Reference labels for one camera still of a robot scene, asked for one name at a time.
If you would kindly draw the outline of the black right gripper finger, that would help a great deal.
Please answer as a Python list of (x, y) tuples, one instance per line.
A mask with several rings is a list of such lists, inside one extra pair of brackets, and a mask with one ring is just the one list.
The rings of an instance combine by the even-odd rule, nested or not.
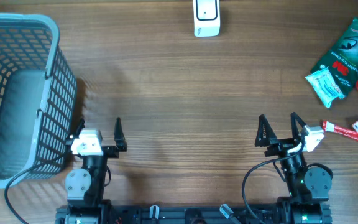
[(294, 139), (301, 139), (302, 134), (299, 132), (298, 126), (303, 128), (306, 126), (306, 123), (295, 112), (292, 112), (290, 117), (292, 136)]
[(264, 114), (259, 116), (255, 147), (267, 147), (278, 144), (278, 139)]

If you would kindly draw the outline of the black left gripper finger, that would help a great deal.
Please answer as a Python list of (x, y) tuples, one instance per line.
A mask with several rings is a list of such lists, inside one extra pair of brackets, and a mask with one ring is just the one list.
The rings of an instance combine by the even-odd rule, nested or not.
[(116, 123), (114, 125), (114, 141), (116, 143), (118, 151), (127, 152), (127, 141), (122, 130), (122, 123), (120, 117), (116, 118)]
[(79, 120), (79, 123), (75, 129), (75, 132), (73, 134), (74, 137), (78, 137), (82, 131), (82, 129), (85, 127), (85, 120), (83, 118), (81, 118)]

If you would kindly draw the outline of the red Nescafe sachet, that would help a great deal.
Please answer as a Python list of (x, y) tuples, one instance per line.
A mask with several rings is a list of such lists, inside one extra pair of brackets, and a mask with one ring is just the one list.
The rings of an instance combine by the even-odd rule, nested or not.
[(337, 133), (358, 142), (358, 133), (353, 130), (343, 128), (341, 126), (330, 123), (329, 121), (323, 121), (322, 128), (325, 132)]

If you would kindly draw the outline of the mint toilet wipes pack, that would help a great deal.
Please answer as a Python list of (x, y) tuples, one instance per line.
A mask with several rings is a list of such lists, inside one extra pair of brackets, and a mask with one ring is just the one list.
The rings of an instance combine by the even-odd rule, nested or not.
[(334, 81), (329, 68), (318, 70), (305, 78), (326, 108), (330, 108), (335, 99), (345, 98), (345, 95)]

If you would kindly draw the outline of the green 3M gloves pack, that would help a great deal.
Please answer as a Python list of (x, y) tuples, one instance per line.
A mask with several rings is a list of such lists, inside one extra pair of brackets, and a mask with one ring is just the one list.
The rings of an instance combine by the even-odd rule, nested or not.
[(336, 43), (318, 60), (311, 69), (314, 73), (324, 66), (329, 69), (336, 85), (344, 95), (348, 95), (358, 80), (358, 18)]

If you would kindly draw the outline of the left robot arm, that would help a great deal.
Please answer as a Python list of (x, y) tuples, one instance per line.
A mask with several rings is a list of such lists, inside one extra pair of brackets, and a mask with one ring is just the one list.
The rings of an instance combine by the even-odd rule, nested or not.
[(127, 151), (120, 118), (116, 118), (114, 125), (116, 144), (103, 146), (102, 140), (101, 131), (85, 128), (83, 119), (67, 138), (65, 145), (83, 162), (65, 177), (67, 206), (57, 210), (55, 223), (122, 223), (111, 201), (104, 198), (104, 188), (111, 182), (106, 180), (111, 177), (108, 159), (117, 159), (120, 152)]

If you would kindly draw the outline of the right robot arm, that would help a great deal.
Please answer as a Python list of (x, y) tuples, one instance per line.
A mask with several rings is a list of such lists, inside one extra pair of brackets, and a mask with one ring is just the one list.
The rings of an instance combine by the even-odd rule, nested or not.
[(288, 187), (288, 197), (279, 197), (270, 217), (264, 223), (333, 222), (327, 201), (332, 187), (332, 170), (320, 163), (308, 164), (304, 153), (312, 152), (324, 138), (320, 126), (308, 126), (296, 113), (292, 113), (292, 137), (279, 139), (265, 115), (259, 116), (255, 146), (266, 147), (266, 157), (276, 156), (279, 171)]

